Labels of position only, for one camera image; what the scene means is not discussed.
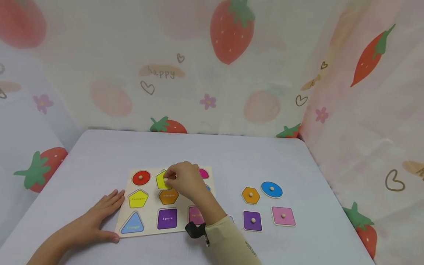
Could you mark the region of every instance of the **child's right hand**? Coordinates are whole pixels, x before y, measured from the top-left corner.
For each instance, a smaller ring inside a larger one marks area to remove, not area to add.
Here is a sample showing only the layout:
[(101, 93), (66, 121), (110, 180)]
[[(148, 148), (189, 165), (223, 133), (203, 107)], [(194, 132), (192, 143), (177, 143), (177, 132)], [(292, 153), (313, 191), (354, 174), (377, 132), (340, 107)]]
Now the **child's right hand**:
[(167, 186), (171, 186), (194, 204), (209, 192), (200, 176), (199, 166), (188, 161), (170, 166), (163, 177), (168, 179), (165, 181)]

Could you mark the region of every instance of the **red strawberry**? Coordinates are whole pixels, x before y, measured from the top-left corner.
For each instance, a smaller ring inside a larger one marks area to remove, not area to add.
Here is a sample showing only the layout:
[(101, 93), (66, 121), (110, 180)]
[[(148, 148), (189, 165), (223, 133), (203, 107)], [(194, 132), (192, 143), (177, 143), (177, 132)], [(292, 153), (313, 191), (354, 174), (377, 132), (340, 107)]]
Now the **red strawberry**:
[(255, 15), (247, 0), (225, 0), (215, 9), (210, 35), (218, 59), (230, 64), (247, 49), (253, 37)]
[(168, 120), (168, 117), (163, 117), (160, 121), (156, 122), (154, 118), (150, 118), (153, 121), (153, 125), (150, 127), (150, 131), (170, 132), (177, 134), (186, 134), (187, 130), (184, 126), (174, 120)]
[(280, 132), (276, 135), (278, 138), (297, 138), (297, 135), (299, 134), (300, 129), (300, 123), (293, 128), (288, 128), (287, 126), (284, 126), (284, 131)]
[(377, 232), (371, 227), (374, 223), (370, 218), (358, 213), (358, 204), (356, 202), (353, 203), (352, 209), (343, 208), (343, 210), (358, 233), (359, 238), (362, 240), (371, 258), (374, 259), (377, 248)]
[(37, 151), (32, 157), (29, 169), (13, 174), (25, 176), (25, 188), (40, 193), (67, 155), (68, 152), (63, 147), (49, 149), (41, 155)]
[(358, 233), (359, 238), (362, 240), (365, 248), (370, 254), (371, 258), (375, 257), (375, 250), (377, 248), (377, 232), (372, 226), (365, 225), (365, 230), (357, 227), (356, 232)]
[(362, 52), (358, 64), (356, 65), (353, 83), (350, 85), (350, 87), (353, 87), (357, 83), (361, 82), (377, 66), (381, 59), (381, 55), (386, 52), (387, 37), (395, 26), (396, 24), (394, 24), (388, 31), (384, 31), (378, 35)]

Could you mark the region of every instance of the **black wrist strap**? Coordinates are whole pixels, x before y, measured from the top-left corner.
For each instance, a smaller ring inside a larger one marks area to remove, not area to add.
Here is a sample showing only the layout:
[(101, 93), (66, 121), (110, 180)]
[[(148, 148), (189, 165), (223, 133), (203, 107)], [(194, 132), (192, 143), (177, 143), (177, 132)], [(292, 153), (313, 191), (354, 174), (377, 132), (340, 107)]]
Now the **black wrist strap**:
[(205, 223), (197, 227), (193, 222), (190, 222), (185, 226), (185, 229), (191, 238), (199, 238), (201, 236), (206, 236), (205, 228), (206, 228)]

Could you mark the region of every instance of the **beige sleeve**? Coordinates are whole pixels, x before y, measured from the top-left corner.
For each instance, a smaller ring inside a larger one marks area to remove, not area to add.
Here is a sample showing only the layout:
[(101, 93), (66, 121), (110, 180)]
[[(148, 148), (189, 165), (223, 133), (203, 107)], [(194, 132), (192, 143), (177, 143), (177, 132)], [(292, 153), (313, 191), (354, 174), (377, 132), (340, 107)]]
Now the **beige sleeve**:
[(219, 265), (262, 264), (236, 225), (226, 216), (211, 226), (206, 226), (209, 247)]

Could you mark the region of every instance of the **purple square puzzle piece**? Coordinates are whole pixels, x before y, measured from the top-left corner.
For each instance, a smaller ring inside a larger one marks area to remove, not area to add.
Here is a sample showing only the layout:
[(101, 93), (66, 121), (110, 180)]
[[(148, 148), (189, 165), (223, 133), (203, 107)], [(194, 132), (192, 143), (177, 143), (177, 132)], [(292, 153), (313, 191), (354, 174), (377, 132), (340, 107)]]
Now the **purple square puzzle piece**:
[(177, 227), (177, 209), (159, 209), (158, 229), (169, 229)]
[(247, 231), (262, 232), (261, 214), (258, 212), (243, 212), (243, 227)]

